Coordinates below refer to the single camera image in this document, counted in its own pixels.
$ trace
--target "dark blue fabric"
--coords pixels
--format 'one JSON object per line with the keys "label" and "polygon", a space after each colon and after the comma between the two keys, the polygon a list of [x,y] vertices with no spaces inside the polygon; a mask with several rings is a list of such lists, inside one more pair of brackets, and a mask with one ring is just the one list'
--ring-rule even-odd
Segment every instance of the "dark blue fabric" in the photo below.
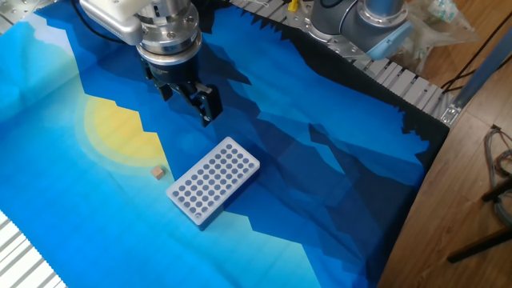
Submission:
{"label": "dark blue fabric", "polygon": [[341,270],[357,275],[354,287],[377,285],[428,169],[417,154],[428,152],[431,162],[440,145],[404,133],[405,112],[320,76],[281,40],[279,30],[291,28],[261,25],[232,6],[216,10],[203,35],[200,77],[224,105],[203,128],[178,95],[161,100],[133,47],[93,35],[68,2],[39,13],[67,32],[84,91],[138,111],[176,178],[232,137],[261,169],[228,211],[247,216],[253,230],[302,244],[323,286],[337,286]]}

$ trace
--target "wooden floor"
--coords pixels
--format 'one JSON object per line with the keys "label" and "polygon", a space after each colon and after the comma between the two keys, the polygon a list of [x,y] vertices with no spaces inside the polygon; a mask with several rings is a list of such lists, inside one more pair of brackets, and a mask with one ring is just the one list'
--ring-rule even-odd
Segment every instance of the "wooden floor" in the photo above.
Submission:
{"label": "wooden floor", "polygon": [[[426,78],[437,85],[455,76],[512,11],[512,1],[508,0],[455,2],[482,40],[434,50]],[[512,20],[473,67],[511,26]],[[457,264],[446,261],[449,252],[502,227],[492,204],[480,201],[490,187],[482,140],[492,124],[512,135],[512,63],[484,85],[450,132],[410,210],[378,287],[512,287],[512,241]],[[494,154],[506,148],[499,144],[499,138],[494,143]]]}

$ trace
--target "wire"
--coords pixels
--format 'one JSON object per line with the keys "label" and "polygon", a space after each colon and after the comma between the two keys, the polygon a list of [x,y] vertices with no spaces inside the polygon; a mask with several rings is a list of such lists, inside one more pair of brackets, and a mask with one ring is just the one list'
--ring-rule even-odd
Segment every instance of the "wire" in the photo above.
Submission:
{"label": "wire", "polygon": [[487,40],[480,46],[480,48],[478,49],[477,53],[475,53],[473,55],[473,57],[468,61],[468,63],[466,63],[466,65],[464,66],[464,68],[462,68],[457,76],[455,76],[455,78],[452,78],[451,80],[449,80],[448,82],[444,83],[442,86],[441,86],[441,89],[445,89],[445,93],[446,92],[449,92],[448,90],[451,88],[451,86],[459,79],[462,79],[462,78],[465,78],[467,76],[470,76],[472,74],[474,74],[474,72],[476,70],[473,70],[467,74],[464,74],[462,75],[462,73],[471,65],[471,63],[476,59],[477,56],[480,55],[480,53],[483,51],[483,49],[487,46],[487,44],[489,44],[490,40],[496,35],[496,33],[503,27],[503,25],[505,25],[505,23],[510,19],[510,17],[512,17],[512,12],[510,12],[506,17],[505,19],[503,19],[503,21],[501,23],[499,23],[499,25],[494,29],[493,33],[491,33],[489,35],[489,37],[487,38]]}
{"label": "wire", "polygon": [[[512,55],[510,55],[507,59],[505,59],[505,61],[503,61],[503,63],[502,63],[502,64],[500,64],[500,66],[496,69],[496,71],[498,71],[498,70],[500,70],[501,68],[503,68],[503,67],[504,67],[504,65],[506,65],[508,62],[510,62],[510,60],[511,60],[511,59],[512,59]],[[454,82],[455,82],[455,81],[457,81],[457,80],[459,80],[459,79],[462,79],[462,78],[465,78],[465,77],[468,77],[468,76],[473,75],[473,74],[474,74],[474,72],[476,72],[476,69],[475,69],[475,70],[472,70],[471,72],[468,72],[468,73],[466,73],[466,74],[463,74],[463,75],[461,75],[461,76],[460,76],[460,77],[458,77],[458,78],[454,78],[454,79],[452,79],[452,80],[454,80]],[[462,89],[463,87],[464,87],[464,86],[459,86],[459,87],[455,87],[455,88],[451,88],[451,89],[446,88],[445,93],[448,93],[448,92],[451,92],[451,91],[460,90],[460,89]]]}
{"label": "wire", "polygon": [[[493,126],[489,130],[489,132],[487,132],[487,135],[484,139],[484,144],[485,144],[487,166],[489,168],[490,184],[492,185],[492,187],[496,187],[496,185],[497,185],[496,174],[500,174],[502,176],[505,176],[506,174],[510,174],[509,171],[505,171],[503,169],[502,161],[505,158],[508,158],[509,156],[512,155],[512,150],[510,150],[510,147],[509,147],[509,149],[507,151],[501,153],[500,156],[498,156],[498,158],[496,159],[496,163],[494,163],[490,148],[491,148],[493,136],[495,134],[500,134],[503,142],[506,144],[507,147],[509,147],[509,145],[506,142],[504,137],[506,137],[512,141],[512,138],[509,135],[507,135],[506,133],[501,131],[501,129],[497,128],[496,126]],[[512,190],[505,191],[503,194],[499,195],[494,200],[494,211],[496,212],[496,215],[500,218],[500,220],[505,225],[512,227],[512,214],[510,214],[510,212],[506,210],[506,208],[504,207],[504,205],[502,203],[503,198],[505,196],[507,196],[508,194],[512,194]]]}
{"label": "wire", "polygon": [[0,17],[2,17],[4,20],[6,20],[6,21],[7,21],[7,23],[9,23],[11,26],[13,26],[13,25],[14,25],[14,23],[12,23],[12,21],[11,21],[11,20],[9,20],[6,16],[2,15],[2,13],[0,13]]}
{"label": "wire", "polygon": [[110,38],[108,36],[105,36],[99,32],[97,32],[96,30],[93,29],[93,27],[91,27],[89,25],[89,23],[86,22],[86,20],[84,19],[84,17],[82,16],[82,14],[80,13],[80,11],[78,10],[77,8],[77,4],[74,2],[74,0],[71,0],[71,5],[73,7],[73,10],[74,12],[77,14],[77,16],[80,18],[80,20],[82,21],[83,25],[85,25],[87,27],[87,29],[90,30],[90,32],[96,34],[97,36],[105,39],[105,40],[108,40],[108,41],[112,41],[112,42],[116,42],[116,43],[119,43],[119,44],[125,44],[125,45],[128,45],[126,44],[124,41],[122,40],[118,40],[118,39],[114,39],[114,38]]}

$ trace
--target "blue tablecloth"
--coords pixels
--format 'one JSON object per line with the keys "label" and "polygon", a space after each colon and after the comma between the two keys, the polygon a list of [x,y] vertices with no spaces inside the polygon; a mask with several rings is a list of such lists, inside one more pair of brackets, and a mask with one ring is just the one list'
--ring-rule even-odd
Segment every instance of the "blue tablecloth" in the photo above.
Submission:
{"label": "blue tablecloth", "polygon": [[[0,210],[70,287],[376,286],[447,128],[298,30],[201,13],[207,128],[66,1],[1,36]],[[200,232],[165,189],[227,136],[261,172]]]}

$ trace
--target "plastic bag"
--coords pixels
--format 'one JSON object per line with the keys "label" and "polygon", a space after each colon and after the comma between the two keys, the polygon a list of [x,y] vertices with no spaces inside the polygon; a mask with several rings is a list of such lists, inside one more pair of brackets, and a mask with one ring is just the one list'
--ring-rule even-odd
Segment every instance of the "plastic bag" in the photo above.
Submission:
{"label": "plastic bag", "polygon": [[413,0],[407,17],[414,26],[413,32],[391,60],[416,74],[423,72],[434,47],[478,40],[474,28],[452,0]]}

